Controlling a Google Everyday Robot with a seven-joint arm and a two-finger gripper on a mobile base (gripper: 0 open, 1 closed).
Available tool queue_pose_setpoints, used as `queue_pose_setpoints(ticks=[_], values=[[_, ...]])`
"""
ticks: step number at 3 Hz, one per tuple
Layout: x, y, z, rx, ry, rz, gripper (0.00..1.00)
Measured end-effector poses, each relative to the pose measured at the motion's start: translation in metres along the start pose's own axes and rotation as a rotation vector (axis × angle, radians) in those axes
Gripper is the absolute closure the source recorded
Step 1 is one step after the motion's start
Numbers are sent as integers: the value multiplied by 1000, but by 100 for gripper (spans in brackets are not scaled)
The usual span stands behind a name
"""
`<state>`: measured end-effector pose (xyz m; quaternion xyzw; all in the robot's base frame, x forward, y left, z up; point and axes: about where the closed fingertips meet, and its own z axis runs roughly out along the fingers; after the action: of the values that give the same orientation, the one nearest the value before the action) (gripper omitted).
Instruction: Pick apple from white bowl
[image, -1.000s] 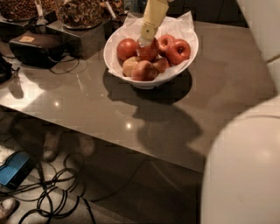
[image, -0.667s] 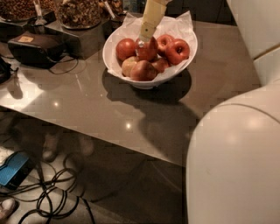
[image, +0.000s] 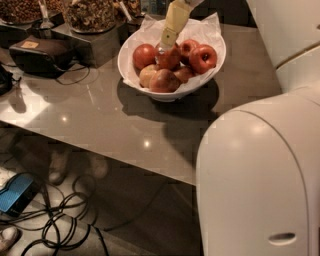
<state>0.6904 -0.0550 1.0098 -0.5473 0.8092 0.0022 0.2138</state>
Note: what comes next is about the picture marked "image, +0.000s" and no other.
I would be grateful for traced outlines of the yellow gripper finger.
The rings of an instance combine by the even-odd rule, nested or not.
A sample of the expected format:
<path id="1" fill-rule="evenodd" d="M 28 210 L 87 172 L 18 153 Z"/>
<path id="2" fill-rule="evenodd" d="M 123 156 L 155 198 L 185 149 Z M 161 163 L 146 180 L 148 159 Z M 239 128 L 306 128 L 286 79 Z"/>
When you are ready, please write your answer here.
<path id="1" fill-rule="evenodd" d="M 175 45 L 191 11 L 190 0 L 174 0 L 169 4 L 160 40 L 162 49 L 171 49 Z"/>

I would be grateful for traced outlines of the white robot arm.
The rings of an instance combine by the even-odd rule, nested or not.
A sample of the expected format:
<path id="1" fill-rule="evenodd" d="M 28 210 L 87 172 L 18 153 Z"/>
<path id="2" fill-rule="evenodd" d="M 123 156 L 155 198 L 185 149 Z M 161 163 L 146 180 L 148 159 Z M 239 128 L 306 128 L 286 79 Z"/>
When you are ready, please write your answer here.
<path id="1" fill-rule="evenodd" d="M 220 116 L 200 143 L 204 256 L 320 256 L 320 0 L 247 0 L 280 95 Z"/>

